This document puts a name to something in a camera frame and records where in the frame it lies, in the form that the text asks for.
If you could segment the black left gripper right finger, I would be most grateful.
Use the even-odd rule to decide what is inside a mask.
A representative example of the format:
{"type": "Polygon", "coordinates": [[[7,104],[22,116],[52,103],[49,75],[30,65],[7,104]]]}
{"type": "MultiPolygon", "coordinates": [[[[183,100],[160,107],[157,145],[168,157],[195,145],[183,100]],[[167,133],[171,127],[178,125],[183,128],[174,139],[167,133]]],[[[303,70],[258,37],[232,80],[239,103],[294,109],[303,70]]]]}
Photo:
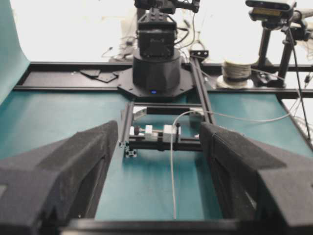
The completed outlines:
{"type": "Polygon", "coordinates": [[[203,122],[200,143],[224,219],[222,235],[310,235],[313,161],[203,122]]]}

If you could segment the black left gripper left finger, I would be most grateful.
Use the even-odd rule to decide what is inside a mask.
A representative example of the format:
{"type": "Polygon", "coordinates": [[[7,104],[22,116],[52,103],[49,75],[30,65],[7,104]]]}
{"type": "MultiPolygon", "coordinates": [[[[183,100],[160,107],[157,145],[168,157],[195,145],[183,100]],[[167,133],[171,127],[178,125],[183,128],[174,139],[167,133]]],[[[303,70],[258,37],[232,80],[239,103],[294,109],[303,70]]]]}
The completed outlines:
{"type": "Polygon", "coordinates": [[[112,120],[1,159],[1,234],[38,235],[49,223],[94,218],[117,139],[112,120]]]}

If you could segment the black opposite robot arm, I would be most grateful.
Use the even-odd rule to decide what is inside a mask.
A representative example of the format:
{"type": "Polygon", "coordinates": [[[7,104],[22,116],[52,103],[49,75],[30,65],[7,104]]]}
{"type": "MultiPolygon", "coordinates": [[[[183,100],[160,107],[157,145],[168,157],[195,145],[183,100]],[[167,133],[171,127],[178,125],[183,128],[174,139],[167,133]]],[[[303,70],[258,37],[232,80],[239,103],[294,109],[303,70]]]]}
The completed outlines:
{"type": "Polygon", "coordinates": [[[175,48],[177,8],[199,1],[137,0],[130,65],[117,64],[113,91],[132,97],[121,112],[111,88],[60,99],[68,118],[102,123],[0,161],[3,235],[310,235],[313,161],[275,146],[285,139],[284,90],[258,93],[267,119],[219,113],[203,78],[202,56],[183,64],[175,48]],[[87,100],[74,107],[85,97],[87,100]]]}

